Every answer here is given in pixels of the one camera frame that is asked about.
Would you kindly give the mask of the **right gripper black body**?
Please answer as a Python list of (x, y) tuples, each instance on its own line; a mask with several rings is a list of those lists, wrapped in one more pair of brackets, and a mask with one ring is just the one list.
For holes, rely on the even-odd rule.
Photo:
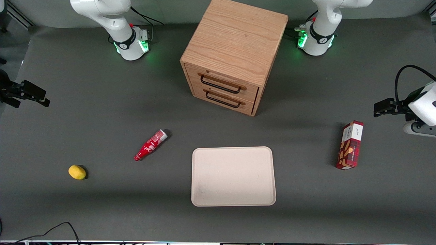
[(0, 96), (1, 99), (21, 98), (21, 84), (11, 81), (8, 74), (0, 70)]

